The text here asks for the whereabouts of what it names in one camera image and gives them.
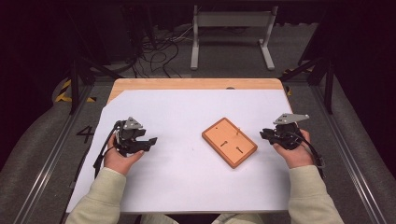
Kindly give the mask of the aluminium floor rail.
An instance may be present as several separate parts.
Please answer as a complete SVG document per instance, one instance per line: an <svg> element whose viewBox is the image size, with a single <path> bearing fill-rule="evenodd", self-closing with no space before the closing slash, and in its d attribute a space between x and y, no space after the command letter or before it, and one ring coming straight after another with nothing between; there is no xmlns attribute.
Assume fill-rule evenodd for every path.
<svg viewBox="0 0 396 224"><path fill-rule="evenodd" d="M369 218L373 224L388 224L375 200L371 189L367 184L366 178L363 176L360 167L355 161L350 148L347 145L347 141L336 123L336 120L334 119L333 115L328 112L324 104L324 96L321 94L319 87L313 86L311 87L311 91L331 129L332 135L335 138L337 146L339 147L339 154L344 165L346 166L349 176L361 198Z"/></svg>
<svg viewBox="0 0 396 224"><path fill-rule="evenodd" d="M56 139L43 167L39 171L36 176L35 183L31 187L28 196L26 197L19 213L15 217L13 224L27 224L31 215L33 214L35 207L41 198L41 195L46 188L50 177L58 163L58 160L61 157L61 154L64 150L64 144L66 138L68 137L78 115L85 104L87 98L89 97L92 91L92 86L85 86L81 88L81 93L77 97L73 97L73 103L76 105L72 105L73 113L68 112L67 118L62 127L60 135Z"/></svg>

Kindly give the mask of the grey metal stand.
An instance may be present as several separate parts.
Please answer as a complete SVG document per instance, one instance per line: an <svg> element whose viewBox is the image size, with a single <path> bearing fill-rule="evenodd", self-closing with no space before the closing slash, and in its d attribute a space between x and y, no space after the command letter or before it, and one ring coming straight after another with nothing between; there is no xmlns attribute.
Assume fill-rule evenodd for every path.
<svg viewBox="0 0 396 224"><path fill-rule="evenodd" d="M264 37L258 41L267 69L273 71L275 64L268 49L269 39L275 25L278 7L264 11L201 11L193 8L191 49L191 70L197 70L199 64L199 28L200 27L263 27Z"/></svg>

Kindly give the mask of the white paper sheet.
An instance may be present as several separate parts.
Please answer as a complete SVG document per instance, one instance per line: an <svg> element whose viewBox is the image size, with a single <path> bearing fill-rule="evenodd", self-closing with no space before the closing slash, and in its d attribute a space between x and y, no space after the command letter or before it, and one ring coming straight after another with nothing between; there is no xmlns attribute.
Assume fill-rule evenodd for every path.
<svg viewBox="0 0 396 224"><path fill-rule="evenodd" d="M88 193L93 164L118 120L134 118L155 146L131 168L120 209L125 213L266 212L287 209L289 168L260 136L290 112L282 90L135 90L106 105L69 201ZM226 118L258 149L231 168L202 137Z"/></svg>

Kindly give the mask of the person's right hand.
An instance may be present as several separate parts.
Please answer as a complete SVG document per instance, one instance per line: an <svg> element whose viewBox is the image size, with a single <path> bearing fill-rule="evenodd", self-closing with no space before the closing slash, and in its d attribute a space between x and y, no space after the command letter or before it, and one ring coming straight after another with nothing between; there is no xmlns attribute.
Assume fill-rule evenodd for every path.
<svg viewBox="0 0 396 224"><path fill-rule="evenodd" d="M309 145L305 142L293 150L286 150L279 144L273 144L273 148L285 160L290 169L314 164Z"/></svg>

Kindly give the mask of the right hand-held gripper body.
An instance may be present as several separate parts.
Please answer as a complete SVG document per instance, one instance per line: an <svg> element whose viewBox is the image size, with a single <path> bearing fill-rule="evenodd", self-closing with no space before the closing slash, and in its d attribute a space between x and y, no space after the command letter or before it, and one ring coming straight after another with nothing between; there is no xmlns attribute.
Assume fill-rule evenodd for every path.
<svg viewBox="0 0 396 224"><path fill-rule="evenodd" d="M308 115L284 113L275 121L274 131L276 136L272 139L279 139L280 145L288 150L297 148L303 141L304 137L297 125L298 121L309 119Z"/></svg>

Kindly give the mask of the black stand legs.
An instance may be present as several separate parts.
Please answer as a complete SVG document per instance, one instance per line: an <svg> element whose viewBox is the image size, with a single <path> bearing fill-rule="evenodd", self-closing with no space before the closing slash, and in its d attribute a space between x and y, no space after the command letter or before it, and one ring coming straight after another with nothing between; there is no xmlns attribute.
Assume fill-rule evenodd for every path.
<svg viewBox="0 0 396 224"><path fill-rule="evenodd" d="M92 86L95 82L95 73L91 67L98 70L105 76L113 79L120 78L116 72L107 69L99 64L82 35L82 30L88 26L87 22L80 24L76 18L84 21L85 16L80 7L62 6L63 17L59 20L61 36L64 39L64 47L70 63L70 80L71 80L71 109L70 114L74 115L79 108L83 98L80 97L79 82L84 85Z"/></svg>
<svg viewBox="0 0 396 224"><path fill-rule="evenodd" d="M304 52L298 61L298 67L284 71L279 78L284 82L296 77L304 70L312 68L307 78L310 86L317 86L325 78L324 106L332 114L332 87L334 79L334 66L332 64L332 25L323 19L310 38Z"/></svg>

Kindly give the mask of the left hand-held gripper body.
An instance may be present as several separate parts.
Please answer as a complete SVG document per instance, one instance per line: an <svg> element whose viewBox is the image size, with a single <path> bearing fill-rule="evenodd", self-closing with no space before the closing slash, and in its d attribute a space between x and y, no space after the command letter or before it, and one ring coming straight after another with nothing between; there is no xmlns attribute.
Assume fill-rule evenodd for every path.
<svg viewBox="0 0 396 224"><path fill-rule="evenodd" d="M144 129L143 125L132 117L127 120L119 120L116 123L115 147L123 157L135 153L134 142L137 140L134 138L134 134L136 130L140 129Z"/></svg>

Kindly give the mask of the wooden photo frame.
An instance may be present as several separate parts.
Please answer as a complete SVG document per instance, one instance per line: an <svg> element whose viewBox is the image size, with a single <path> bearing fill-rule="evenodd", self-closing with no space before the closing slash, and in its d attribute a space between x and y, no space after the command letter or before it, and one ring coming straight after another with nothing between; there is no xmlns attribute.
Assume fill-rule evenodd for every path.
<svg viewBox="0 0 396 224"><path fill-rule="evenodd" d="M229 119L222 118L202 132L206 142L233 169L244 162L258 146Z"/></svg>

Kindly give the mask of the yellow black striped tape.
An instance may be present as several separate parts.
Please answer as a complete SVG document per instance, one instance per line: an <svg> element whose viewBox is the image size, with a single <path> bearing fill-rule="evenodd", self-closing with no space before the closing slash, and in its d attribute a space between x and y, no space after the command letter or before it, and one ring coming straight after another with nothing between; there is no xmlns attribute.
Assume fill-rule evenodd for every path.
<svg viewBox="0 0 396 224"><path fill-rule="evenodd" d="M293 70L294 70L294 69L286 69L286 70L282 73L282 76L285 76L285 75L287 75L288 73L291 73ZM302 73L310 74L312 71L313 71L313 68L307 68L307 69L303 70ZM289 86L286 86L285 88L286 88L285 90L286 90L287 96L292 96L291 88L290 88Z"/></svg>
<svg viewBox="0 0 396 224"><path fill-rule="evenodd" d="M73 99L71 96L67 96L66 92L68 90L68 88L71 86L71 79L68 78L64 84L61 87L60 92L58 93L58 95L55 97L55 102L72 102Z"/></svg>

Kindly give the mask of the person's left hand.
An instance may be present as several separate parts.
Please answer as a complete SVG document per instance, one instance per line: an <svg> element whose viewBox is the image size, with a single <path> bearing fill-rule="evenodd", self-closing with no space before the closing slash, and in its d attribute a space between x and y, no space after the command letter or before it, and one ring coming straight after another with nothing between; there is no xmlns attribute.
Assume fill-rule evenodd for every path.
<svg viewBox="0 0 396 224"><path fill-rule="evenodd" d="M144 150L139 150L129 157L123 157L114 147L115 135L112 134L107 142L107 150L104 156L104 166L121 175L128 175L131 167L144 155Z"/></svg>

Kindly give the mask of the person's lap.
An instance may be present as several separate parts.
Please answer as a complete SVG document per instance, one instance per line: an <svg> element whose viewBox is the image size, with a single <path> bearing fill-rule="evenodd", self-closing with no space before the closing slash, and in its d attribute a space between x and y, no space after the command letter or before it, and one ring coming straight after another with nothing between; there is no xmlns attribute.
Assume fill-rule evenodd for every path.
<svg viewBox="0 0 396 224"><path fill-rule="evenodd" d="M142 215L139 224L264 224L257 214Z"/></svg>

